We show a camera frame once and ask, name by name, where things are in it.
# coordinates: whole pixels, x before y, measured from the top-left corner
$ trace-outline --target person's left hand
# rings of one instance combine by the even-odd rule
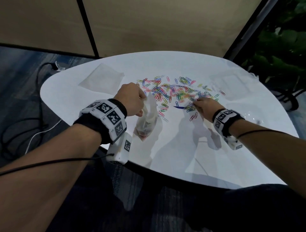
[[[123,84],[114,96],[114,99],[120,101],[126,108],[128,116],[142,116],[144,99],[146,95],[135,83]]]

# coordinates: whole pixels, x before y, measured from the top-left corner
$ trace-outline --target wooden panel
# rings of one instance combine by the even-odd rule
[[[94,55],[76,0],[1,2],[0,43]]]
[[[223,57],[261,0],[83,0],[100,56],[189,51]]]

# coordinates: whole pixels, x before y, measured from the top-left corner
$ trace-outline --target person's right hand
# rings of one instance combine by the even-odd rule
[[[225,109],[223,105],[221,105],[218,101],[213,100],[211,98],[201,97],[193,102],[196,109],[200,112],[200,114],[210,121],[212,121],[212,117],[216,113],[217,110]]]

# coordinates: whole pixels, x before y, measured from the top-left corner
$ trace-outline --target black wire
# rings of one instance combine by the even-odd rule
[[[82,161],[82,160],[95,160],[95,159],[102,159],[105,158],[107,156],[110,156],[113,154],[108,154],[108,155],[103,155],[103,156],[98,156],[98,157],[92,157],[92,158],[68,158],[68,159],[56,159],[56,160],[50,160],[50,161],[45,161],[45,162],[40,162],[40,163],[34,163],[34,164],[29,164],[29,165],[25,165],[25,166],[21,166],[21,167],[17,167],[17,168],[13,168],[10,170],[6,170],[3,172],[0,172],[0,176],[4,176],[13,172],[17,172],[17,171],[21,171],[24,169],[28,169],[28,168],[33,168],[33,167],[38,167],[38,166],[43,166],[43,165],[47,165],[47,164],[52,164],[52,163],[61,163],[61,162],[70,162],[70,161]]]
[[[57,70],[57,67],[54,63],[44,63],[42,64],[38,70],[37,70],[37,74],[36,74],[36,80],[35,80],[35,92],[39,98],[38,100],[38,107],[39,107],[39,116],[38,118],[24,118],[24,119],[21,119],[21,120],[18,120],[10,125],[8,125],[7,127],[4,128],[4,130],[1,132],[1,135],[0,135],[0,143],[1,143],[1,146],[2,146],[2,149],[1,149],[1,152],[0,152],[0,155],[5,158],[6,160],[15,160],[19,157],[19,149],[21,147],[22,144],[24,144],[26,141],[28,141],[29,138],[31,138],[34,134],[31,134],[31,136],[28,136],[26,139],[24,139],[23,141],[20,142],[20,144],[18,145],[17,149],[15,150],[14,153],[12,153],[8,147],[10,145],[10,143],[16,139],[17,137],[25,134],[25,133],[28,133],[30,131],[33,131],[33,130],[39,130],[39,132],[42,132],[44,131],[44,129],[46,129],[49,125],[48,124],[44,124],[44,121],[43,121],[43,102],[42,102],[42,99],[40,97],[40,85],[39,85],[39,73],[40,71],[42,70],[42,68],[46,65],[52,65],[52,68]],[[8,130],[8,128],[10,128],[11,126],[19,123],[19,122],[22,122],[22,121],[28,121],[28,120],[38,120],[38,126],[37,127],[34,127],[32,129],[29,129],[29,130],[25,130],[23,132],[20,132],[18,133],[17,135],[14,135],[13,137],[11,137],[10,139],[8,139],[6,142],[4,142],[4,134],[6,133],[6,131]],[[42,141],[43,141],[43,137],[44,137],[45,133],[40,133],[39,134],[39,141],[38,141],[38,144],[36,146],[39,146]]]
[[[240,139],[242,136],[245,136],[245,135],[247,135],[247,134],[252,134],[252,133],[261,132],[261,131],[270,131],[270,132],[278,132],[278,133],[282,133],[282,134],[287,134],[287,133],[285,133],[285,132],[278,131],[278,130],[268,130],[268,129],[266,129],[266,130],[251,130],[251,131],[248,131],[248,132],[245,132],[245,133],[239,135],[236,139],[238,140],[238,139]]]

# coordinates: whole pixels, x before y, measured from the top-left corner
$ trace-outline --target person's right arm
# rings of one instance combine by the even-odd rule
[[[201,98],[193,103],[211,123],[214,113],[225,108],[209,98]],[[238,137],[245,132],[261,129],[267,128],[246,120],[238,120],[229,127],[229,133]],[[289,187],[306,199],[306,141],[273,131],[246,134],[239,141]]]

